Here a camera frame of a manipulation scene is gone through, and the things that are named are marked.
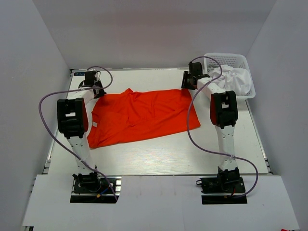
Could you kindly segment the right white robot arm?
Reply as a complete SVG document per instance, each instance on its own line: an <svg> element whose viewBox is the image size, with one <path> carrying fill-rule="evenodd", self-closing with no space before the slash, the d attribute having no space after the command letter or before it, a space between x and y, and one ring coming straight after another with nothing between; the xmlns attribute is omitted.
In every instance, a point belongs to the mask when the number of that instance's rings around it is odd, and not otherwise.
<svg viewBox="0 0 308 231"><path fill-rule="evenodd" d="M214 125L220 155L219 173L239 173L234 151L234 128L238 119L236 94L226 91L214 83L208 74L203 73L200 62L189 62L189 70L184 71L181 87L198 90L210 100L210 120Z"/></svg>

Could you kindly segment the white t shirt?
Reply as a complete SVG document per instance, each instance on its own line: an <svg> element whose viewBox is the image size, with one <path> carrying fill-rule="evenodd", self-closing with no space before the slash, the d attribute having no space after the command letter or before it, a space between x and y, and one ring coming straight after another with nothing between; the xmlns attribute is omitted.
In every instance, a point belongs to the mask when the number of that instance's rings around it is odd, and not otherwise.
<svg viewBox="0 0 308 231"><path fill-rule="evenodd" d="M222 75L213 82L226 91L234 91L237 96L248 96L253 82L248 70L222 65Z"/></svg>

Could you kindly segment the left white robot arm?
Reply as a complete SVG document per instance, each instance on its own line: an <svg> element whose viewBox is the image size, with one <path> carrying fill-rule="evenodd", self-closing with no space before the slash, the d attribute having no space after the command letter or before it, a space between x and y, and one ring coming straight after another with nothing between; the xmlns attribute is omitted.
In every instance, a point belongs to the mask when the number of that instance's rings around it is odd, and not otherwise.
<svg viewBox="0 0 308 231"><path fill-rule="evenodd" d="M92 69L85 72L85 80L80 83L78 91L69 93L65 99L57 101L58 130L69 142L72 152L79 156L75 158L78 173L89 174L91 172L84 164L91 168L96 165L91 157L87 141L89 119L86 105L91 100L105 95L100 80L100 71Z"/></svg>

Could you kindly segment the orange t shirt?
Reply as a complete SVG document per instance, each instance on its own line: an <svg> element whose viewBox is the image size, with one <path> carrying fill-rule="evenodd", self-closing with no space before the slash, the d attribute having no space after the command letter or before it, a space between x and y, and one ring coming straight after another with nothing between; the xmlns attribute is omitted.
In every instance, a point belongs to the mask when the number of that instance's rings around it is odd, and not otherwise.
<svg viewBox="0 0 308 231"><path fill-rule="evenodd" d="M153 139L201 126L187 89L106 94L92 110L90 148Z"/></svg>

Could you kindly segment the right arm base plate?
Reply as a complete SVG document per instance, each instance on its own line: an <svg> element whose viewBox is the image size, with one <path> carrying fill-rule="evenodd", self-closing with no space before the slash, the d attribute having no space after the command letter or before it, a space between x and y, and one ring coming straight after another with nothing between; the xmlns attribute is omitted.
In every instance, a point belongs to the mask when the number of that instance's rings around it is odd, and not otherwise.
<svg viewBox="0 0 308 231"><path fill-rule="evenodd" d="M201 188L202 205L244 205L247 197L242 177L236 182L222 183L218 177L204 177L196 181Z"/></svg>

